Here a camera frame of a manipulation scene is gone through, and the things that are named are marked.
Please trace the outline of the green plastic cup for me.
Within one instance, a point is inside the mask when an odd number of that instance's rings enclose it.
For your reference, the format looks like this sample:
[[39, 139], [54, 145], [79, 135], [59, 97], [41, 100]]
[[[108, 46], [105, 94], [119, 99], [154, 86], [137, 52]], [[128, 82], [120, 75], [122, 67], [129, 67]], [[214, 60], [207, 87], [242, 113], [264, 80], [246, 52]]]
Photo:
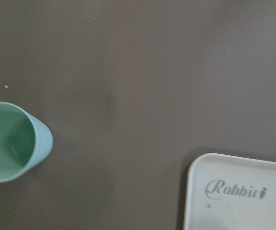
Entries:
[[50, 129], [17, 105], [0, 102], [0, 183], [17, 179], [53, 148]]

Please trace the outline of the cream rabbit tray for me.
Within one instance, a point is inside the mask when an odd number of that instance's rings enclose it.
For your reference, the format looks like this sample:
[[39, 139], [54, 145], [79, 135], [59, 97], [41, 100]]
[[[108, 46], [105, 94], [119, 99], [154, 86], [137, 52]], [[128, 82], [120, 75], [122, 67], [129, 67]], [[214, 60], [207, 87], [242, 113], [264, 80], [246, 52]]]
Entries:
[[218, 153], [196, 158], [187, 177], [186, 230], [276, 230], [276, 162]]

